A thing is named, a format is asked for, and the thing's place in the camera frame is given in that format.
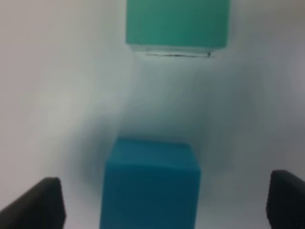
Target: cube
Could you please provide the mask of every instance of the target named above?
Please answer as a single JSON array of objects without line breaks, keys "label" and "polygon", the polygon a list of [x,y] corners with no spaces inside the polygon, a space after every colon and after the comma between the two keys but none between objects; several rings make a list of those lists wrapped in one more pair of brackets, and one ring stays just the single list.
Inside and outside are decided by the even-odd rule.
[{"label": "cube", "polygon": [[100,229],[193,229],[200,176],[188,145],[118,140],[105,166]]},{"label": "cube", "polygon": [[229,0],[127,0],[126,42],[223,48]]}]

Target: white background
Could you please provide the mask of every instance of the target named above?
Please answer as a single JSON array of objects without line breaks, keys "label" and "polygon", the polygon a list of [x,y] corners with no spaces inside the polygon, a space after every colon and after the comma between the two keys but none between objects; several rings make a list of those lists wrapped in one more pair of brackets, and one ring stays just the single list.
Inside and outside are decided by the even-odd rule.
[{"label": "white background", "polygon": [[0,208],[59,176],[66,229],[97,229],[117,135],[192,144],[196,228],[269,228],[272,169],[305,178],[305,1],[232,0],[227,49],[147,57],[125,0],[0,1]]}]

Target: blue cube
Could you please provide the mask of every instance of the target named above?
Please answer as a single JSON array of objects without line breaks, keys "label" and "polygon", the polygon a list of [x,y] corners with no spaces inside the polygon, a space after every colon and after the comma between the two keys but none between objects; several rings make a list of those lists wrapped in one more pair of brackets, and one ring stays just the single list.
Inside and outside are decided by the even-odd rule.
[{"label": "blue cube", "polygon": [[106,162],[100,229],[193,229],[200,175],[188,145],[118,140]]}]

